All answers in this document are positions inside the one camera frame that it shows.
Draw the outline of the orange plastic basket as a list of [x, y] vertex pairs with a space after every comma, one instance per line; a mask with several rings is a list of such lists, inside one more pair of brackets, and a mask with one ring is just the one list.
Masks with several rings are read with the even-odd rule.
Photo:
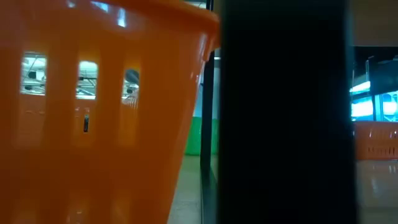
[[220, 20], [182, 0], [0, 0], [0, 224], [166, 224]]
[[354, 146], [358, 160], [398, 160], [398, 123], [355, 121]]

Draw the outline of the bright window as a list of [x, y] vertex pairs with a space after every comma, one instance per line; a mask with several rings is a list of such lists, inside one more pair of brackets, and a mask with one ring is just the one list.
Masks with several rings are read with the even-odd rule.
[[398, 122], [398, 90], [372, 95], [370, 88], [366, 81], [349, 90], [351, 120]]

